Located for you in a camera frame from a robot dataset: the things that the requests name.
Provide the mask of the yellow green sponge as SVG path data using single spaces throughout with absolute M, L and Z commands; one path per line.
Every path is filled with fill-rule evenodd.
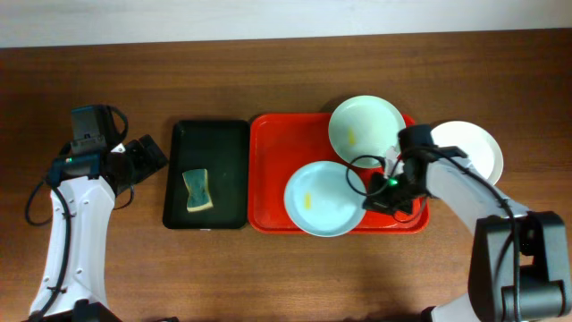
M 214 206 L 206 169 L 188 170 L 182 174 L 182 178 L 189 194 L 186 206 L 189 213 L 200 212 Z

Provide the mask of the light blue plate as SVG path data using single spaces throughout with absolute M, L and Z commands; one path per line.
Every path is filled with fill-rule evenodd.
M 300 230 L 318 237 L 337 237 L 364 219 L 363 180 L 345 165 L 317 161 L 299 168 L 288 180 L 283 204 Z

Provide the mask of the white plate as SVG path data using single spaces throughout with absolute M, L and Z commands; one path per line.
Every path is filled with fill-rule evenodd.
M 501 178 L 504 157 L 496 139 L 482 127 L 464 121 L 441 123 L 432 129 L 439 147 L 457 146 L 471 160 L 477 172 L 495 185 Z

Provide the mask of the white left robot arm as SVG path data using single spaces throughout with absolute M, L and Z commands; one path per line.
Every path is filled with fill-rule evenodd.
M 58 156 L 44 180 L 52 228 L 31 321 L 115 321 L 105 291 L 105 245 L 116 198 L 164 168 L 149 135 L 83 154 Z

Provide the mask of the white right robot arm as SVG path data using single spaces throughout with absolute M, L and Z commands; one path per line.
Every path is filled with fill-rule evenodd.
M 364 209 L 392 215 L 418 198 L 443 201 L 473 234 L 467 293 L 424 309 L 418 321 L 537 321 L 571 312 L 562 218 L 535 212 L 480 175 L 457 146 L 433 142 L 427 124 L 398 134 L 400 150 L 375 157 Z

